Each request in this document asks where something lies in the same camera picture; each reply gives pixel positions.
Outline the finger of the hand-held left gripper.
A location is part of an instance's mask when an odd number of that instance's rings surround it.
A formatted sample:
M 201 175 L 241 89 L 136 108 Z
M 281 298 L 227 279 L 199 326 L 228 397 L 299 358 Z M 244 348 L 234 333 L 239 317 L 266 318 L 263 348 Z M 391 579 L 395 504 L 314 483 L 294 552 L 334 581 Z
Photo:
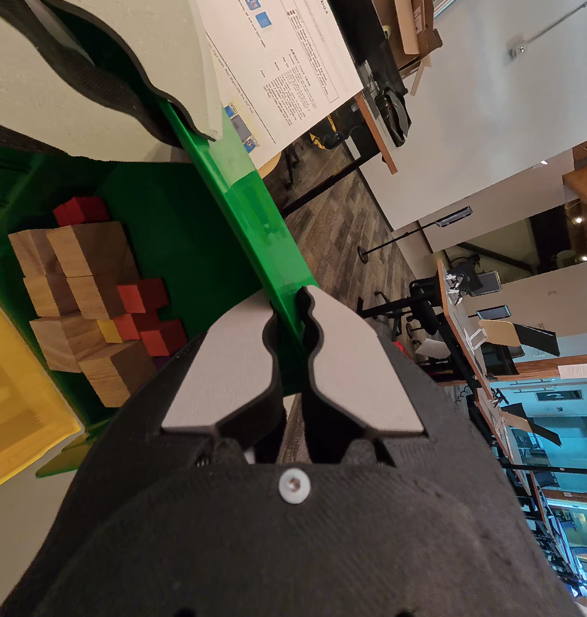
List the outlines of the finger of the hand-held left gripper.
M 143 82 L 173 104 L 188 126 L 222 139 L 222 107 L 212 54 L 195 1 L 58 1 L 122 47 Z
M 0 1 L 0 133 L 20 148 L 189 163 L 158 99 L 180 104 L 102 17 L 71 1 Z

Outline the printed white paper sheet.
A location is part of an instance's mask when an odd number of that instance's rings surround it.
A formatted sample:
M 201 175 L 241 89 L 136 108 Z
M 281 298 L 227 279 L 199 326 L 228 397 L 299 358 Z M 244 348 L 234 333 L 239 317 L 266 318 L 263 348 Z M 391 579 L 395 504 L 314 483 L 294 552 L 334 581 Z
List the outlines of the printed white paper sheet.
M 197 1 L 221 103 L 257 169 L 363 85 L 328 1 Z

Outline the pile of wooden and coloured blocks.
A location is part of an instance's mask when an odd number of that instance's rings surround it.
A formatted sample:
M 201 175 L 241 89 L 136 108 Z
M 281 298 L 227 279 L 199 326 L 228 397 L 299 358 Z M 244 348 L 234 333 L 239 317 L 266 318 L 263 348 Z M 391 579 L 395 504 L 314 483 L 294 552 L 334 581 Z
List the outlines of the pile of wooden and coloured blocks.
M 56 228 L 8 235 L 37 316 L 30 327 L 49 369 L 83 374 L 103 406 L 121 407 L 187 332 L 181 319 L 161 317 L 166 283 L 140 275 L 101 197 L 73 197 L 53 215 Z

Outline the black floor lamp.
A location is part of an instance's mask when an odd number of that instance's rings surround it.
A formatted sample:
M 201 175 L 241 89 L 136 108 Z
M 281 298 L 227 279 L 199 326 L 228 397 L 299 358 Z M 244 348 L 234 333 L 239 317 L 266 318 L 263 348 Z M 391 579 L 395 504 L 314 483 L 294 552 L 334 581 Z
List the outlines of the black floor lamp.
M 396 243 L 397 241 L 400 241 L 400 240 L 402 240 L 402 239 L 404 239 L 404 238 L 406 238 L 406 237 L 408 237 L 410 235 L 413 235 L 414 233 L 418 233 L 418 232 L 424 231 L 424 230 L 426 230 L 429 227 L 433 227 L 433 226 L 439 227 L 439 228 L 448 227 L 448 226 L 450 226 L 450 225 L 452 225 L 452 224 L 454 224 L 456 222 L 459 222 L 461 220 L 466 219 L 467 217 L 471 216 L 471 214 L 472 214 L 471 207 L 469 207 L 469 206 L 468 207 L 464 207 L 464 208 L 461 208 L 461 209 L 457 210 L 454 213 L 451 213 L 449 215 L 445 215 L 442 218 L 439 218 L 439 219 L 437 219 L 435 221 L 432 221 L 432 222 L 430 222 L 430 223 L 428 223 L 428 224 L 426 224 L 424 226 L 421 226 L 421 227 L 418 227 L 416 229 L 413 229 L 413 230 L 410 230 L 408 232 L 405 232 L 404 234 L 402 234 L 400 236 L 397 236 L 397 237 L 395 237 L 395 238 L 393 238 L 393 239 L 391 239 L 391 240 L 389 240 L 389 241 L 387 241 L 385 243 L 382 243 L 382 244 L 380 244 L 380 245 L 378 245 L 376 247 L 373 247 L 372 249 L 366 250 L 362 246 L 358 246 L 358 249 L 357 249 L 358 257 L 360 258 L 362 263 L 367 264 L 368 260 L 369 260 L 369 255 L 371 253 L 375 252 L 375 251 L 381 250 L 384 247 L 387 247 L 387 246 L 389 246 L 391 244 Z

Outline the wooden desk with orange edge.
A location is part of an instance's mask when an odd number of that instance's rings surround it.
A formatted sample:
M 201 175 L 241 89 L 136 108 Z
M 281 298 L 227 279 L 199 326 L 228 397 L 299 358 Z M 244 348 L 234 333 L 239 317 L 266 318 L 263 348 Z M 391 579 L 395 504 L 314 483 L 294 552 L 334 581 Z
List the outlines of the wooden desk with orange edge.
M 397 167 L 393 155 L 396 154 L 397 148 L 375 102 L 375 98 L 380 94 L 378 82 L 372 73 L 368 60 L 358 65 L 357 71 L 362 83 L 362 90 L 354 96 L 354 101 L 382 155 L 382 160 L 390 174 L 395 175 L 397 174 Z

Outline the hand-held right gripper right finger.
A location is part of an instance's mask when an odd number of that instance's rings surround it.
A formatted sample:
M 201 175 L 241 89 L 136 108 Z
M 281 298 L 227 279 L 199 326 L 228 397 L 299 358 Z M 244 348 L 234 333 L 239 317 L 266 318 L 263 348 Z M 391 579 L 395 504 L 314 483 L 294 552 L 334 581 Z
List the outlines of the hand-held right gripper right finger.
M 376 332 L 317 286 L 297 292 L 307 380 L 301 393 L 312 462 L 341 462 L 352 442 L 418 437 L 425 428 Z

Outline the black panel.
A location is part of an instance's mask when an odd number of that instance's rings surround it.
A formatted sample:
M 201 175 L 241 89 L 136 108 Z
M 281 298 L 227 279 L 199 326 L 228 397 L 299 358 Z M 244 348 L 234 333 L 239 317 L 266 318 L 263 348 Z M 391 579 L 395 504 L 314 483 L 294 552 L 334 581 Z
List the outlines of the black panel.
M 554 357 L 560 356 L 559 344 L 555 332 L 524 326 L 518 323 L 514 323 L 513 326 L 521 347 L 526 345 L 537 351 L 553 355 Z

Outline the yellow plastic box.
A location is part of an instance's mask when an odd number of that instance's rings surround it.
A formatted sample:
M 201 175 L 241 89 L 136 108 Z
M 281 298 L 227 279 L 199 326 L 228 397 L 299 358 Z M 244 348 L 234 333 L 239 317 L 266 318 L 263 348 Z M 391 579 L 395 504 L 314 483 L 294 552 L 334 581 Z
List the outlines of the yellow plastic box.
M 0 486 L 81 426 L 0 307 Z

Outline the wooden beam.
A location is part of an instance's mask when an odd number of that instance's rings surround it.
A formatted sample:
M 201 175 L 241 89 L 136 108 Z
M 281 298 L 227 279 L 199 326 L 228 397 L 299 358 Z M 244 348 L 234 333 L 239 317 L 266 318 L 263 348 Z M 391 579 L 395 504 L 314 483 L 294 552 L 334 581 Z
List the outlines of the wooden beam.
M 517 375 L 498 376 L 497 380 L 490 380 L 490 382 L 531 381 L 559 378 L 559 366 L 580 364 L 587 364 L 587 354 L 571 357 L 552 357 L 550 359 L 519 362 L 515 364 L 515 367 L 519 372 Z M 466 383 L 464 378 L 455 376 L 451 373 L 441 373 L 435 375 L 430 374 L 429 376 L 434 381 L 446 387 Z

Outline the wall junction box with conduit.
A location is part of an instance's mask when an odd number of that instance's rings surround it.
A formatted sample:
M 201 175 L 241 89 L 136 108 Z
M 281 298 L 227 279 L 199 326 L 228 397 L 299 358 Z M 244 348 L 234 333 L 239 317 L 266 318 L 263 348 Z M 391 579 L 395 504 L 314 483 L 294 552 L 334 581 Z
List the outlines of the wall junction box with conduit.
M 554 20 L 553 22 L 551 22 L 550 24 L 548 24 L 547 26 L 539 30 L 535 35 L 527 39 L 523 37 L 517 38 L 507 50 L 508 58 L 510 60 L 515 60 L 520 55 L 522 55 L 527 50 L 527 48 L 530 45 L 532 45 L 534 42 L 538 41 L 544 35 L 551 32 L 554 28 L 557 28 L 558 26 L 566 22 L 568 19 L 576 15 L 578 12 L 583 11 L 586 8 L 587 8 L 587 1 L 584 1 L 581 4 L 577 5 L 576 7 L 574 7 L 572 10 L 562 15 L 560 18 Z

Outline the black bag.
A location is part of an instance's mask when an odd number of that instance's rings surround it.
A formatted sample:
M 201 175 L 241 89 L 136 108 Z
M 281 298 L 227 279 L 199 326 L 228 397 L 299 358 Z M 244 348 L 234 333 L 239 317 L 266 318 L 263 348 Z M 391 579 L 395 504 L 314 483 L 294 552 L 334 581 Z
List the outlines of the black bag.
M 402 147 L 411 126 L 411 118 L 403 98 L 386 87 L 375 96 L 374 100 L 393 143 L 398 148 Z

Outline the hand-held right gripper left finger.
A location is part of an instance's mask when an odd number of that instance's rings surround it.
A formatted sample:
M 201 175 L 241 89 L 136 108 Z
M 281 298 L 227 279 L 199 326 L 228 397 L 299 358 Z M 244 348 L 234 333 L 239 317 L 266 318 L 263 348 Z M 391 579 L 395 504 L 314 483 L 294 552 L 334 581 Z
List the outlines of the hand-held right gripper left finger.
M 259 290 L 208 330 L 162 428 L 167 433 L 235 440 L 247 451 L 282 423 L 278 316 Z

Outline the long wooden desk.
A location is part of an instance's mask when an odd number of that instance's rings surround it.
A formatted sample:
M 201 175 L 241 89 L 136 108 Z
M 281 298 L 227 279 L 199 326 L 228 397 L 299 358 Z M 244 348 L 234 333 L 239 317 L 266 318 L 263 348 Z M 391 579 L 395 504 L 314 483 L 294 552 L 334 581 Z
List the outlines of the long wooden desk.
M 443 262 L 437 260 L 438 285 L 441 307 L 449 326 L 449 335 L 442 335 L 444 342 L 454 341 L 460 355 L 465 358 L 461 369 L 472 390 L 475 404 L 498 444 L 499 457 L 509 463 L 521 464 L 522 460 L 512 430 L 499 410 L 499 399 L 493 390 L 482 354 L 482 344 L 487 335 L 483 328 L 472 324 L 464 308 L 461 286 L 455 274 L 449 274 Z

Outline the green plastic box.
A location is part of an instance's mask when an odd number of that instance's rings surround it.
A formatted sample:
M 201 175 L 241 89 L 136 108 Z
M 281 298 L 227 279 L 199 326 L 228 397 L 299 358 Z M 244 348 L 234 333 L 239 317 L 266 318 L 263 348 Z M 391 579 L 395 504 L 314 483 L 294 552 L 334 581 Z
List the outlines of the green plastic box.
M 297 292 L 316 282 L 226 113 L 224 139 L 210 143 L 189 132 L 169 103 L 166 120 L 190 163 L 104 162 L 0 146 L 0 307 L 71 407 L 84 434 L 63 449 L 71 460 L 37 475 L 78 469 L 125 418 L 138 426 L 140 411 L 156 413 L 156 434 L 209 328 L 259 290 L 278 316 L 277 358 L 283 396 L 307 379 L 307 352 Z M 73 197 L 101 197 L 122 223 L 143 278 L 160 277 L 170 293 L 163 319 L 182 320 L 188 342 L 167 359 L 125 404 L 106 408 L 83 374 L 47 366 L 30 327 L 37 318 L 8 239 L 15 231 L 56 228 L 53 211 Z M 273 463 L 282 423 L 253 447 L 257 462 Z

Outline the black office chair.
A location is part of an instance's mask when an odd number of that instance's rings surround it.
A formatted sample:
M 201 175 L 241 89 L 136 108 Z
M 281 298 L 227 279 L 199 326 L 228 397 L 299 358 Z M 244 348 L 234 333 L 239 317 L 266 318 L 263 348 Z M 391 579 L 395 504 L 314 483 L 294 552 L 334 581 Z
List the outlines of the black office chair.
M 395 342 L 402 335 L 402 319 L 407 322 L 418 321 L 419 329 L 428 335 L 435 335 L 440 326 L 440 320 L 436 316 L 434 308 L 441 307 L 441 291 L 438 274 L 432 277 L 414 280 L 409 284 L 410 295 L 399 300 L 390 300 L 382 291 L 375 291 L 375 296 L 384 300 L 383 304 L 364 309 L 364 301 L 358 298 L 356 313 L 362 318 L 388 317 L 393 319 L 393 331 L 391 340 Z

